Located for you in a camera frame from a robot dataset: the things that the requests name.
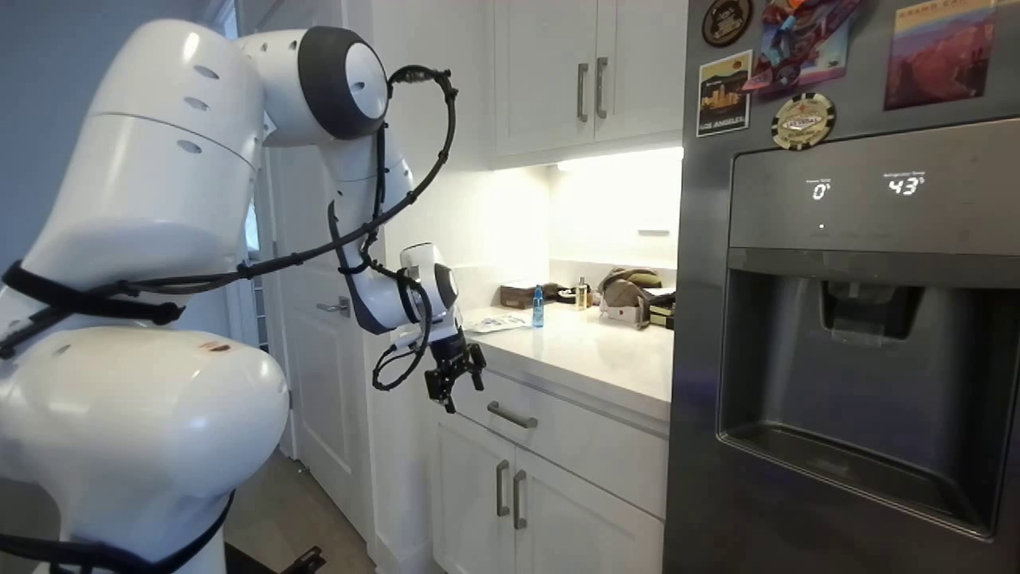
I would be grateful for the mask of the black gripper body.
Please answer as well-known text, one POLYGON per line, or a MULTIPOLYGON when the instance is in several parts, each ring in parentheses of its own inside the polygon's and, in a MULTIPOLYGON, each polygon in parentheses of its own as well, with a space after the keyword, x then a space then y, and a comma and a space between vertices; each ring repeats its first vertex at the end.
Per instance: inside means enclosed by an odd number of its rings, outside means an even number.
POLYGON ((484 390, 484 355, 476 340, 465 340, 461 335, 442 338, 431 343, 433 368, 424 372, 426 394, 441 402, 448 411, 457 411, 452 387, 459 376, 473 376, 476 390, 484 390))

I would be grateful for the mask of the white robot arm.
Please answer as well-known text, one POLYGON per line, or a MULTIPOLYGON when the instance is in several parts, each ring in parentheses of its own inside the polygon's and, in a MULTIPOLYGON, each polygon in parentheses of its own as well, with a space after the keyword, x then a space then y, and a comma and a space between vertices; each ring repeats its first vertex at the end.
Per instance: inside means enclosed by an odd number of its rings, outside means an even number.
POLYGON ((252 343, 180 321, 194 293, 252 280, 305 253, 252 261, 246 207, 271 148, 314 148, 334 183, 326 207, 358 325, 383 335, 441 404, 484 355, 457 314, 438 249, 394 270, 376 232, 424 194, 386 112, 402 83, 448 86, 426 63, 389 69, 351 29, 227 39, 152 18, 106 69, 59 201, 4 270, 4 476, 59 506, 51 540, 4 532, 33 574, 230 574, 237 488, 274 454, 291 387, 252 343))

